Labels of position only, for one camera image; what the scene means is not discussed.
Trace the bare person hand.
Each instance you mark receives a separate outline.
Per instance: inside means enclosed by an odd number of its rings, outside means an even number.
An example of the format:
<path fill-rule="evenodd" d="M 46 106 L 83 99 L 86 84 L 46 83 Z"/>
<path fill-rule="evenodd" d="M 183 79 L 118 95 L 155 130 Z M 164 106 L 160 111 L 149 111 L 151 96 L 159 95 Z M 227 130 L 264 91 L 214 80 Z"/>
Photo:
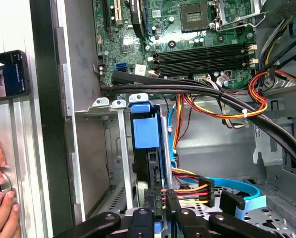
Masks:
<path fill-rule="evenodd" d="M 0 185 L 6 182 L 1 168 L 6 166 L 5 156 L 0 148 Z M 0 238 L 20 238 L 19 204 L 14 203 L 15 193 L 0 192 Z"/>

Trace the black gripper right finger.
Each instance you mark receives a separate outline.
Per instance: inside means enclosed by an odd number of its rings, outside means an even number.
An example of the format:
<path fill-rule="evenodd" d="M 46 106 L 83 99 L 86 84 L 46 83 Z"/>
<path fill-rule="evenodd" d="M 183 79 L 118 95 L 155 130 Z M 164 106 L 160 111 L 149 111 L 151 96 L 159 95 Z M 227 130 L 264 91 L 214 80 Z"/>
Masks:
<path fill-rule="evenodd" d="M 263 230 L 224 212 L 214 212 L 207 220 L 194 211 L 182 208 L 173 189 L 166 191 L 166 212 L 171 222 L 171 237 L 181 231 L 185 238 L 210 238 L 214 231 L 222 238 L 275 238 L 276 234 Z"/>

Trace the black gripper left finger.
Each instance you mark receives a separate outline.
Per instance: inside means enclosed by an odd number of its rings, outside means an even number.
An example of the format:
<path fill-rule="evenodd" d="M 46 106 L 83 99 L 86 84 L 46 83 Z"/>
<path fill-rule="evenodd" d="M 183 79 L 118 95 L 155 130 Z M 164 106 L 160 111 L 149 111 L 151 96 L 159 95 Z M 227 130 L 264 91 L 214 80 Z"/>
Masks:
<path fill-rule="evenodd" d="M 144 206 L 128 209 L 124 215 L 107 211 L 82 222 L 57 238 L 153 238 L 155 232 L 155 191 L 144 191 Z"/>

